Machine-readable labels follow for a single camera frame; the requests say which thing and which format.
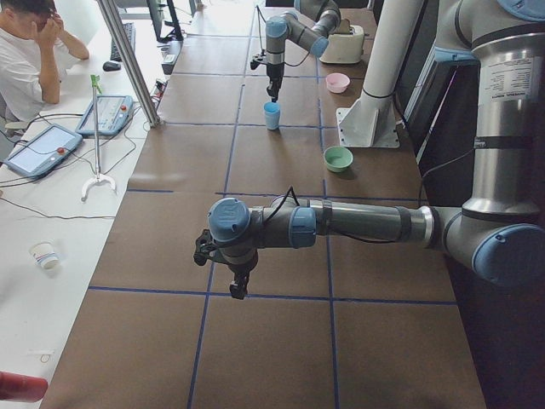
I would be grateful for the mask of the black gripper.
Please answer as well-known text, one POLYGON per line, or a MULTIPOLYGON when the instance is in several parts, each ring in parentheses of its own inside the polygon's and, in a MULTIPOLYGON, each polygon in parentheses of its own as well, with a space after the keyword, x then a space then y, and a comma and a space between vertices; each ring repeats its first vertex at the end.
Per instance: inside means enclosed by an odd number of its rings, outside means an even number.
POLYGON ((230 264, 229 269, 233 272, 233 282, 229 285, 231 297, 235 299, 245 298, 248 294, 247 286, 250 281, 250 273, 257 264, 256 260, 250 260, 243 264, 230 264))
POLYGON ((272 102, 277 102, 279 88, 283 81, 283 64, 267 63, 267 76, 269 77, 267 94, 270 96, 272 102))

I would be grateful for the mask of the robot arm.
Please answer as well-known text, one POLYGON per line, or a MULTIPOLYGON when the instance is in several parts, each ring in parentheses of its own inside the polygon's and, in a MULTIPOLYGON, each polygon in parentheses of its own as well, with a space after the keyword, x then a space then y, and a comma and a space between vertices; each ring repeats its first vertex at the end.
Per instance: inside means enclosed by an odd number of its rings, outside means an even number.
POLYGON ((329 45, 328 37, 341 24, 341 12, 334 1, 294 1, 294 8, 315 24, 312 27, 304 25, 293 12, 285 12, 267 20, 267 93, 272 102, 278 101, 284 78, 285 42, 289 40, 310 55, 321 57, 329 45))
MULTIPOLYGON (((424 1, 384 1, 361 96, 337 113, 344 147, 379 147, 394 137, 397 76, 424 1)), ((275 101, 289 39, 319 56, 340 24, 333 1, 295 1, 315 20, 310 29, 286 12, 267 22, 264 60, 275 101)), ((544 113, 544 1, 439 1, 434 43, 439 61, 480 64, 473 191, 461 208, 423 205, 410 210, 297 199, 293 188, 271 207, 248 208, 221 199, 196 240, 197 265, 207 260, 234 272, 232 297, 244 299, 257 249, 314 245, 317 235, 344 235, 377 244, 419 242, 443 251, 495 285, 523 285, 544 276, 544 229, 529 224, 532 145, 544 113)))

